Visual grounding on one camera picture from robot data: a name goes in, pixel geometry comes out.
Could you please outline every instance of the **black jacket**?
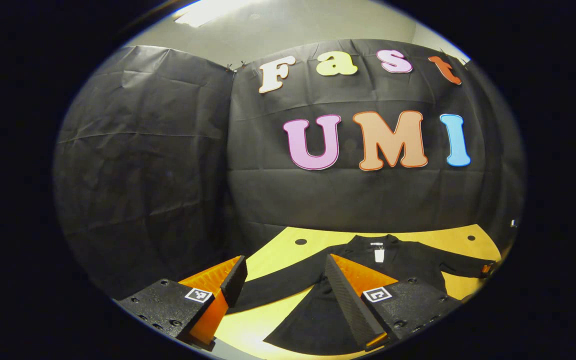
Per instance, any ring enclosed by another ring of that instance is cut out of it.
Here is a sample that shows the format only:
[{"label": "black jacket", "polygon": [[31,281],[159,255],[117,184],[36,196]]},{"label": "black jacket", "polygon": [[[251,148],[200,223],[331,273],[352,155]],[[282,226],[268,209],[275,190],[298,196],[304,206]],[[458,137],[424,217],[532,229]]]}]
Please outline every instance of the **black jacket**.
[{"label": "black jacket", "polygon": [[[381,242],[383,262],[375,262],[374,250]],[[363,350],[350,331],[329,281],[324,275],[328,254],[335,254],[379,271],[396,280],[419,278],[446,292],[442,271],[456,276],[478,278],[484,265],[494,260],[477,259],[439,250],[422,243],[400,241],[393,235],[355,236],[347,244],[329,246],[279,271],[246,282],[235,307],[228,313],[266,305],[313,289],[284,321],[263,341],[286,350],[312,355],[339,355]]]}]

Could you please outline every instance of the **shirt collar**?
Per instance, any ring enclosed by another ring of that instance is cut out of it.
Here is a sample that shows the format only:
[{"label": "shirt collar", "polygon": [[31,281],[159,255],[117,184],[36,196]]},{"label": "shirt collar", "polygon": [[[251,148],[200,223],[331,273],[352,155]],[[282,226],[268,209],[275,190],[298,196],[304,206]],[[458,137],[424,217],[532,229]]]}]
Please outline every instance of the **shirt collar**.
[{"label": "shirt collar", "polygon": [[355,237],[353,237],[352,240],[350,240],[350,242],[346,245],[345,250],[348,252],[363,251],[377,247],[377,245],[371,245],[371,243],[383,243],[384,248],[386,248],[387,246],[397,244],[398,242],[400,242],[400,240],[397,239],[397,236],[390,234],[379,237],[355,235]]}]

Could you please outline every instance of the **black border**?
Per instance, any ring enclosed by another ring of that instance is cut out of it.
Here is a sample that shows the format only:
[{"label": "black border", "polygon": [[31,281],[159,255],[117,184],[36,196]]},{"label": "black border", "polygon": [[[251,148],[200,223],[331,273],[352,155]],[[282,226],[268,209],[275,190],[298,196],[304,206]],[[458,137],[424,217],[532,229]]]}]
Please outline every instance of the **black border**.
[{"label": "black border", "polygon": [[[0,2],[0,358],[192,356],[91,286],[63,241],[50,174],[60,120],[88,75],[181,3],[139,19],[160,3]],[[462,48],[506,96],[525,139],[528,199],[518,241],[489,284],[373,358],[576,358],[576,300],[567,296],[576,299],[576,217],[562,210],[576,212],[576,144],[566,142],[576,132],[564,126],[576,115],[565,91],[576,95],[576,66],[553,60],[576,60],[576,2],[396,5]]]}]

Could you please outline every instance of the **shirt sleeve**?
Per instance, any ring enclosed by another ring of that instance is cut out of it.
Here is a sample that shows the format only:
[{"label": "shirt sleeve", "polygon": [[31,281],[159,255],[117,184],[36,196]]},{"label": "shirt sleeve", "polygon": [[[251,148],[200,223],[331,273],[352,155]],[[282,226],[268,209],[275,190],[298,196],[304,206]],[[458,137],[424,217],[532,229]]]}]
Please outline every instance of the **shirt sleeve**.
[{"label": "shirt sleeve", "polygon": [[300,262],[246,281],[234,307],[226,314],[244,312],[308,289],[322,279],[326,255],[337,246],[329,246]]},{"label": "shirt sleeve", "polygon": [[464,276],[466,278],[486,278],[492,273],[492,269],[496,264],[494,260],[479,259],[440,250],[425,244],[420,245],[438,262],[439,270],[451,275]]}]

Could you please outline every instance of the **colorful letter cutout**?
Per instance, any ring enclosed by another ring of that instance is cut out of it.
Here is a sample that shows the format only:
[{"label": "colorful letter cutout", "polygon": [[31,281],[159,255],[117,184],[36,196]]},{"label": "colorful letter cutout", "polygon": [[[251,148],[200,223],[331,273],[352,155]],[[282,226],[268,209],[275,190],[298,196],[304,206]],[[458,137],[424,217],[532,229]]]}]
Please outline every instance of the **colorful letter cutout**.
[{"label": "colorful letter cutout", "polygon": [[322,155],[313,156],[308,153],[306,145],[306,129],[309,127],[308,120],[291,120],[283,125],[283,130],[288,133],[288,146],[290,157],[296,166],[306,170],[323,170],[331,167],[339,157],[339,139],[337,136],[337,124],[341,122],[341,116],[328,114],[320,116],[315,121],[324,132],[324,144],[326,150]]},{"label": "colorful letter cutout", "polygon": [[317,65],[317,73],[320,75],[352,75],[357,72],[357,66],[354,66],[353,59],[347,52],[324,52],[317,57],[317,61],[321,62]]},{"label": "colorful letter cutout", "polygon": [[466,152],[466,139],[464,139],[464,118],[455,114],[442,114],[439,120],[446,125],[448,139],[450,140],[450,156],[446,161],[450,166],[464,167],[471,163],[471,157]]},{"label": "colorful letter cutout", "polygon": [[377,59],[381,60],[381,67],[389,73],[410,73],[412,65],[404,60],[404,55],[397,50],[379,50]]},{"label": "colorful letter cutout", "polygon": [[286,79],[288,76],[288,65],[294,65],[296,62],[297,59],[290,55],[259,66],[259,70],[262,71],[259,93],[263,94],[281,88],[284,83],[277,80],[277,76],[281,76],[281,79]]},{"label": "colorful letter cutout", "polygon": [[384,162],[378,155],[378,148],[381,149],[390,167],[397,164],[402,148],[405,148],[404,157],[401,159],[402,166],[423,167],[428,164],[421,137],[423,118],[421,112],[403,111],[393,132],[377,112],[364,111],[355,114],[352,121],[361,126],[363,134],[363,161],[359,162],[359,169],[375,171],[384,167]]},{"label": "colorful letter cutout", "polygon": [[437,68],[439,68],[439,71],[441,71],[441,75],[443,75],[444,78],[448,79],[449,82],[457,85],[462,84],[462,80],[459,77],[453,75],[453,73],[450,71],[453,67],[450,66],[449,63],[442,60],[441,57],[431,56],[428,57],[428,60],[433,62],[437,66]]}]

